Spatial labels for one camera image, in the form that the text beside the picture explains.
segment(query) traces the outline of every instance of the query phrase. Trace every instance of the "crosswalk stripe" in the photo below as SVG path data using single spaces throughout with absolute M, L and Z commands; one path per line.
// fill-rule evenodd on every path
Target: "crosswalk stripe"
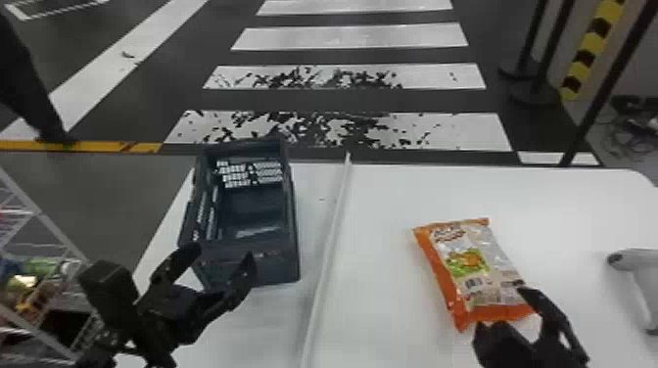
M 564 155 L 561 152 L 518 152 L 519 159 L 524 164 L 558 164 Z M 574 157 L 575 165 L 595 165 L 599 166 L 600 162 L 591 153 L 580 152 Z
M 485 89 L 478 66 L 374 64 L 350 66 L 219 66 L 206 89 Z
M 452 9 L 449 0 L 267 0 L 259 16 L 430 12 Z
M 311 147 L 511 151 L 496 114 L 188 111 L 164 142 L 226 142 L 273 133 Z
M 468 46 L 459 23 L 246 28 L 231 50 Z
M 62 13 L 67 13 L 67 12 L 72 12 L 75 10 L 82 10 L 90 7 L 95 7 L 98 5 L 103 5 L 108 3 L 110 0 L 88 0 L 86 2 L 83 2 L 81 4 L 73 4 L 73 5 L 68 5 L 66 6 L 65 4 L 59 3 L 58 2 L 51 2 L 51 3 L 46 3 L 43 4 L 39 7 L 36 7 L 35 13 L 29 12 L 30 14 L 26 14 L 24 9 L 22 7 L 29 7 L 35 4 L 35 3 L 43 3 L 44 0 L 25 0 L 25 1 L 17 1 L 9 4 L 5 4 L 5 8 L 7 10 L 14 14 L 16 18 L 18 18 L 21 21 L 31 21 L 31 20 L 38 20 L 41 18 L 46 18 L 50 16 L 56 16 L 58 14 Z

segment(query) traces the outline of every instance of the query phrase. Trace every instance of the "person's leg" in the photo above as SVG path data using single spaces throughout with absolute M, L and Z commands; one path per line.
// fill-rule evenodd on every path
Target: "person's leg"
M 0 52 L 7 55 L 0 63 L 0 103 L 38 130 L 42 140 L 72 143 L 26 47 L 2 16 L 0 25 Z
M 0 102 L 42 135 L 64 130 L 62 120 L 30 62 L 0 72 Z

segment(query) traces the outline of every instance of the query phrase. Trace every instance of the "white table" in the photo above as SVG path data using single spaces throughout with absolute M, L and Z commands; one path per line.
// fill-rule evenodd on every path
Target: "white table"
M 531 286 L 569 315 L 591 367 L 658 366 L 658 339 L 629 275 L 605 264 L 623 248 L 658 248 L 658 197 L 624 170 L 355 165 L 309 343 L 312 367 L 476 367 L 472 332 L 451 326 L 422 253 L 409 237 L 431 221 L 488 216 L 503 249 Z M 341 176 L 337 164 L 293 165 L 303 280 L 258 289 L 211 324 L 180 367 L 296 367 L 320 268 L 318 239 Z M 175 249 L 189 178 L 135 271 L 140 291 Z M 191 272 L 180 282 L 200 287 Z M 536 319 L 519 324 L 524 332 Z M 142 367 L 118 357 L 119 367 Z

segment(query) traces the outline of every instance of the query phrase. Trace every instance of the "snack bag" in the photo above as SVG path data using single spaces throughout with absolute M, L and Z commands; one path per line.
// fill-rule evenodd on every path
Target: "snack bag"
M 523 279 L 495 240 L 487 218 L 413 229 L 432 265 L 454 325 L 509 321 L 534 313 L 517 293 Z

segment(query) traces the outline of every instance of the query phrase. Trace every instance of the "metal shelf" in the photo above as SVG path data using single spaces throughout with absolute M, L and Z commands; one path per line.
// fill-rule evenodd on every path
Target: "metal shelf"
M 40 228 L 33 232 L 33 226 Z M 3 262 L 11 267 L 3 269 Z M 0 168 L 0 366 L 72 365 L 91 344 L 102 321 L 76 281 L 88 262 Z M 17 272 L 34 278 L 33 285 L 17 286 Z M 76 316 L 66 339 L 45 330 L 53 329 L 44 322 L 54 311 Z

